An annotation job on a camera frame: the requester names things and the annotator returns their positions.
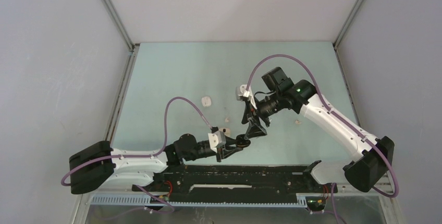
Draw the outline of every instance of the small white object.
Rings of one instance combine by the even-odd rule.
[[[205,96],[201,99],[201,103],[203,104],[203,107],[209,107],[212,104],[212,99],[210,96]]]
[[[247,84],[243,84],[243,85],[236,88],[236,100],[237,101],[248,100],[250,102],[250,104],[252,104],[252,106],[255,109],[258,109],[256,107],[255,98],[253,97],[252,88],[249,87],[249,90],[246,90],[246,88],[247,88]]]

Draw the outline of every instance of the grey wall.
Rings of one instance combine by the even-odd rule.
[[[361,124],[396,143],[409,223],[442,218],[441,19],[440,0],[367,0],[339,48]]]
[[[0,0],[0,223],[68,223],[68,157],[103,138],[127,49],[100,0]]]

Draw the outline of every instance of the wire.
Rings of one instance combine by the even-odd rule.
[[[309,74],[310,79],[312,79],[312,82],[316,88],[317,94],[319,96],[319,99],[321,100],[321,103],[324,105],[324,107],[327,109],[327,111],[334,115],[336,118],[338,118],[338,120],[340,120],[343,124],[345,124],[347,127],[349,127],[354,133],[356,133],[363,141],[365,141],[366,143],[368,143],[368,145],[370,145],[370,147],[372,147],[372,149],[380,156],[380,158],[382,159],[382,161],[385,163],[385,165],[387,166],[388,170],[390,171],[391,174],[391,178],[393,179],[393,184],[395,186],[395,191],[393,192],[393,194],[387,194],[383,191],[381,191],[380,189],[376,188],[375,186],[373,187],[373,189],[378,192],[379,194],[386,196],[386,197],[390,197],[390,198],[394,198],[396,196],[398,196],[399,194],[399,183],[396,177],[396,173],[393,170],[393,167],[391,166],[390,162],[388,161],[387,157],[385,157],[385,155],[376,147],[376,145],[374,145],[370,140],[368,140],[366,138],[366,136],[359,131],[357,128],[355,128],[351,123],[349,123],[348,121],[346,121],[342,116],[340,116],[339,114],[337,114],[335,111],[330,111],[332,108],[325,102],[324,97],[322,96],[322,93],[319,89],[319,86],[316,82],[316,79],[314,78],[313,74],[311,73],[310,69],[307,68],[307,66],[301,62],[299,59],[294,58],[292,56],[289,55],[284,55],[284,54],[276,54],[276,55],[271,55],[271,56],[267,56],[266,58],[262,59],[252,70],[252,73],[249,76],[249,81],[247,82],[247,87],[245,90],[249,90],[250,84],[252,83],[252,78],[253,75],[255,75],[256,70],[258,69],[258,67],[263,64],[264,62],[266,62],[267,60],[270,60],[272,58],[275,57],[284,57],[284,58],[288,58],[291,59],[295,62],[297,62],[299,65],[301,65],[306,72]]]
[[[203,113],[201,112],[201,110],[193,103],[191,102],[189,99],[181,97],[181,96],[177,96],[174,97],[172,99],[170,99],[170,101],[167,103],[166,105],[166,110],[164,111],[164,143],[163,143],[163,147],[160,149],[160,151],[158,151],[158,153],[156,153],[155,155],[161,154],[161,152],[163,152],[163,150],[166,148],[167,145],[167,112],[169,111],[169,106],[170,104],[175,101],[175,100],[183,100],[187,103],[189,103],[190,105],[192,105],[192,107],[198,112],[198,114],[201,116],[201,118],[203,118],[203,121],[206,123],[206,125],[212,129],[212,125],[210,125],[210,123],[208,122],[208,120],[204,117]]]
[[[333,214],[335,214],[336,223],[339,224],[339,215],[338,215],[338,212],[336,211],[335,196],[333,194],[333,192],[335,191],[336,183],[332,183],[331,185],[332,185],[331,186],[331,206],[333,207]]]
[[[328,187],[327,185],[324,185],[325,190],[327,191],[327,198],[325,198],[325,201],[328,199]]]
[[[270,92],[262,92],[262,91],[256,91],[255,94],[253,95],[253,97],[255,97],[257,94],[264,94],[264,95],[270,95],[273,94],[275,91],[270,91]]]
[[[169,186],[170,186],[169,193],[167,194],[167,196],[170,197],[170,194],[172,194],[172,190],[173,190],[174,187],[172,186],[172,183],[170,181],[165,181],[164,183],[169,184]]]
[[[69,171],[67,174],[65,174],[65,176],[63,176],[63,178],[62,178],[62,186],[70,186],[70,183],[66,183],[66,182],[65,182],[66,179],[67,179],[71,174],[77,172],[78,170],[80,170],[80,169],[82,169],[82,168],[84,168],[84,167],[86,167],[86,166],[91,165],[92,163],[96,163],[96,162],[98,162],[98,161],[107,160],[107,159],[121,158],[121,157],[122,157],[122,155],[108,155],[108,156],[103,156],[103,157],[100,157],[100,158],[95,158],[95,159],[92,159],[92,160],[90,160],[90,161],[86,161],[85,163],[83,163],[83,164],[81,164],[81,165],[79,165],[79,166],[76,166],[74,169],[72,169],[72,170]]]

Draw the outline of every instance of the black joint housing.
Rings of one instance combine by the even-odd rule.
[[[387,136],[384,136],[380,140],[377,139],[376,147],[391,164],[395,143]],[[388,171],[388,168],[374,149],[364,152],[363,155],[358,161],[343,167],[343,170],[345,171],[345,177],[353,187],[359,191],[368,192]]]
[[[111,155],[111,144],[108,141],[100,141],[69,158],[70,170],[81,164],[104,156]],[[70,191],[72,194],[85,194],[99,188],[103,182],[114,173],[115,164],[112,159],[92,163],[70,176]]]
[[[302,172],[302,175],[304,176],[304,183],[305,186],[310,190],[313,191],[319,184],[316,182],[316,180],[312,176],[312,170],[313,168],[318,165],[321,162],[321,160],[317,160],[314,163],[310,164],[306,169]]]
[[[211,131],[212,131],[212,134],[214,134],[216,131],[218,131],[219,130],[219,128],[218,127],[212,127],[211,128]]]
[[[293,82],[281,67],[276,67],[261,77],[270,91],[284,91],[293,86]]]
[[[197,142],[191,134],[183,134],[178,141],[164,149],[167,155],[168,165],[178,165],[182,160],[196,160],[215,156],[216,153],[210,149],[208,141]]]

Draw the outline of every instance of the metal frame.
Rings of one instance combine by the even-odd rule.
[[[348,15],[344,25],[342,26],[342,29],[339,31],[339,34],[336,37],[335,42],[333,43],[335,49],[338,49],[339,45],[342,42],[342,39],[344,39],[344,36],[346,35],[348,29],[350,28],[351,23],[353,22],[356,14],[358,13],[364,1],[365,0],[356,0],[356,3],[354,3],[354,6],[351,9],[350,14]]]
[[[117,27],[118,32],[120,32],[121,36],[125,40],[127,47],[129,48],[130,51],[132,51],[134,47],[133,42],[126,31],[120,16],[118,15],[117,10],[114,7],[114,4],[112,3],[111,0],[101,0],[101,1],[103,2],[103,5],[106,8],[107,12],[109,12],[110,18]]]
[[[163,195],[167,192],[151,192],[153,195]],[[298,196],[297,203],[205,203],[205,202],[169,202],[174,207],[301,207],[306,208],[307,202],[305,196]],[[151,197],[138,192],[136,194],[128,193],[98,193],[91,199],[90,205],[108,205],[108,206],[163,206],[161,203],[152,203]]]
[[[341,70],[344,83],[347,87],[347,91],[348,91],[348,94],[350,97],[350,102],[353,107],[353,112],[355,114],[358,124],[360,123],[359,118],[358,118],[357,112],[354,108],[353,98],[351,96],[350,89],[348,87],[344,71],[342,69],[342,65],[341,65],[341,61],[339,59],[339,53],[337,52],[337,49],[338,49],[340,43],[342,42],[342,39],[344,38],[345,34],[347,33],[349,27],[351,26],[357,12],[359,11],[359,9],[364,1],[365,0],[357,0],[356,1],[346,22],[344,23],[342,29],[340,30],[335,42],[333,43],[333,46],[334,46],[335,52],[336,52],[336,58],[339,63],[339,68]],[[120,111],[121,111],[121,108],[124,104],[126,91],[127,91],[128,84],[129,84],[129,81],[130,81],[130,78],[132,75],[135,60],[136,60],[136,57],[138,54],[139,44],[134,45],[134,43],[130,39],[112,1],[111,0],[102,0],[102,2],[104,4],[106,10],[109,12],[109,15],[110,15],[112,21],[115,23],[115,26],[117,27],[119,33],[121,34],[124,41],[126,42],[129,50],[131,51],[130,55],[128,57],[128,60],[126,62],[126,65],[125,65],[123,77],[121,79],[118,93],[117,93],[117,96],[115,99],[113,112],[112,112],[112,115],[110,116],[109,124],[108,124],[107,130],[105,132],[105,136],[104,136],[104,140],[111,142],[114,138],[114,133],[115,133],[115,130],[118,126]],[[376,186],[378,188],[380,188],[381,190],[386,191],[387,193],[392,192],[392,187],[390,184],[389,175],[383,176],[380,179],[380,181],[376,184]],[[379,195],[374,190],[371,190],[368,193],[362,193],[362,192],[356,190],[355,188],[353,188],[348,183],[337,184],[337,187],[340,190],[339,190],[339,193],[336,194],[336,196],[378,196]],[[77,198],[75,208],[72,212],[70,224],[84,224],[86,222],[86,218],[87,218],[89,207],[91,205],[92,200],[96,197],[105,197],[105,196],[109,197],[110,195],[124,195],[129,198],[131,198],[131,197],[140,198],[141,197],[140,192],[132,192],[130,189],[99,189],[97,192],[81,195]],[[307,196],[322,196],[322,195],[308,193],[308,194],[297,194],[297,196],[301,199],[305,199],[305,197],[307,197]],[[387,223],[387,224],[404,223],[404,219],[402,217],[402,213],[399,209],[396,199],[389,199],[389,198],[386,198],[383,196],[379,196],[379,201],[382,206],[382,210],[384,212],[385,221],[386,221],[385,223]],[[121,204],[121,202],[116,202],[116,204],[114,204],[114,205],[118,205],[118,204],[124,205],[124,204]]]

